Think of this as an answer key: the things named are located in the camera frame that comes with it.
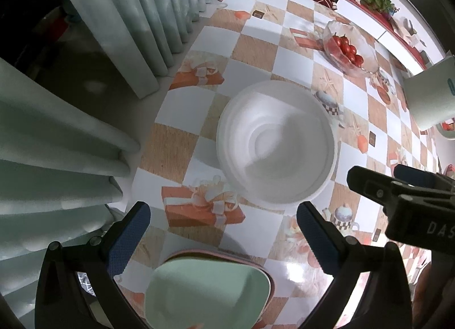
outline cherry tomato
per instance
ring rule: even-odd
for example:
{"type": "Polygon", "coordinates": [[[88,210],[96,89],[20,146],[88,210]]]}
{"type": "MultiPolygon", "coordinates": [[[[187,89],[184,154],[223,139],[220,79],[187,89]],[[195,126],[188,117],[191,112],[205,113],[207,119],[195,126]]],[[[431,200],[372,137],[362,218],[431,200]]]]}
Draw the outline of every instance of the cherry tomato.
{"type": "Polygon", "coordinates": [[[327,48],[327,53],[329,53],[329,55],[331,55],[331,56],[337,56],[337,55],[342,54],[340,51],[340,48],[337,46],[337,44],[335,43],[335,41],[333,39],[328,41],[326,48],[327,48]]]}
{"type": "Polygon", "coordinates": [[[362,56],[356,55],[356,56],[355,56],[355,60],[356,60],[356,62],[358,62],[360,65],[363,64],[363,57],[362,57],[362,56]]]}
{"type": "Polygon", "coordinates": [[[343,52],[344,55],[347,55],[348,53],[351,53],[351,49],[349,48],[349,44],[342,44],[341,45],[341,51],[343,52]]]}
{"type": "Polygon", "coordinates": [[[334,35],[332,38],[334,39],[337,46],[341,47],[341,38],[338,35],[334,35]]]}
{"type": "Polygon", "coordinates": [[[340,55],[338,60],[340,61],[340,63],[342,63],[343,65],[349,65],[350,61],[349,61],[349,58],[347,58],[345,55],[340,55]]]}
{"type": "Polygon", "coordinates": [[[355,62],[355,55],[353,53],[351,52],[347,53],[346,57],[349,58],[349,61],[351,61],[352,63],[355,62]]]}
{"type": "Polygon", "coordinates": [[[341,44],[349,45],[349,39],[347,36],[343,35],[340,39],[341,39],[341,44]]]}

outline table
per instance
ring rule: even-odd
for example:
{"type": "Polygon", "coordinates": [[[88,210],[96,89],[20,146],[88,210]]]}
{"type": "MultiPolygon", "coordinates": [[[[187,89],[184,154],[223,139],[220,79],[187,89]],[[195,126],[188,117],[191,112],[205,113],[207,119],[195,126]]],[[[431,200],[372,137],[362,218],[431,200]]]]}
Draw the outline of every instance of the table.
{"type": "MultiPolygon", "coordinates": [[[[397,163],[436,171],[435,144],[406,108],[399,81],[407,70],[373,37],[361,31],[377,51],[383,82],[344,76],[326,59],[315,32],[330,20],[349,20],[312,0],[224,2],[227,7],[215,12],[192,45],[151,129],[133,182],[134,200],[151,207],[151,226],[116,281],[143,315],[153,269],[170,254],[194,248],[229,252],[263,265],[276,281],[262,324],[295,329],[332,277],[322,272],[301,234],[296,207],[269,211],[226,191],[215,140],[229,99],[247,85],[274,79],[325,91],[337,101],[338,161],[313,203],[363,244],[387,242],[387,219],[378,204],[348,189],[347,171],[360,165],[390,175],[397,163]],[[215,208],[217,197],[225,200],[224,209],[215,208]]],[[[411,280],[425,251],[400,249],[411,280]]],[[[359,280],[340,323],[354,312],[367,277],[359,280]]]]}

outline screw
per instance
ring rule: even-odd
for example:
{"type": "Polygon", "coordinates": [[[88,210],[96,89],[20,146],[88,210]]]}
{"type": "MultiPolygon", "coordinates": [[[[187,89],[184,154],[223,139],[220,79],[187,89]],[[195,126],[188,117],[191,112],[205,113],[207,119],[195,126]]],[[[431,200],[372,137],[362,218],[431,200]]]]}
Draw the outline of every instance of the screw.
{"type": "Polygon", "coordinates": [[[55,251],[59,246],[60,246],[60,243],[58,243],[58,242],[51,242],[51,244],[49,244],[48,249],[50,249],[51,251],[55,251]]]}
{"type": "Polygon", "coordinates": [[[346,242],[348,242],[348,244],[351,244],[351,245],[356,245],[357,243],[359,243],[359,241],[353,237],[352,235],[348,235],[346,238],[345,238],[346,242]]]}
{"type": "Polygon", "coordinates": [[[413,198],[411,196],[408,196],[407,194],[400,194],[399,197],[402,199],[405,199],[406,201],[412,201],[413,198]]]}
{"type": "Polygon", "coordinates": [[[91,246],[97,246],[101,243],[101,237],[99,235],[91,237],[89,243],[91,246]]]}

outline white bowl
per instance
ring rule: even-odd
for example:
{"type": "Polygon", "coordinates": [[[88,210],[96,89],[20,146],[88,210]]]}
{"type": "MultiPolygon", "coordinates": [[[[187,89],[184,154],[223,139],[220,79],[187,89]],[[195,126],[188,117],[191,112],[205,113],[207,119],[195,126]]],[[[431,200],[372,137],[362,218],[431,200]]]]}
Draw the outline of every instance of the white bowl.
{"type": "Polygon", "coordinates": [[[270,209],[315,198],[333,174],[335,148],[321,103],[289,82],[249,86],[231,99],[218,123],[218,159],[228,182],[270,209]]]}

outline light blue curtain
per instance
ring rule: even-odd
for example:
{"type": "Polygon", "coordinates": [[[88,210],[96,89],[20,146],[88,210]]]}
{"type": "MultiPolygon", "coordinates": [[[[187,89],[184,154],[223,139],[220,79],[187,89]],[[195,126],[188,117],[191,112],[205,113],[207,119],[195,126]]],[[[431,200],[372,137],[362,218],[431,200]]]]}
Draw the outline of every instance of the light blue curtain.
{"type": "Polygon", "coordinates": [[[70,0],[119,72],[142,98],[183,51],[192,22],[212,0],[70,0]]]}
{"type": "Polygon", "coordinates": [[[114,221],[113,177],[130,172],[119,154],[138,150],[0,59],[0,293],[26,328],[47,246],[85,243],[114,221]]]}

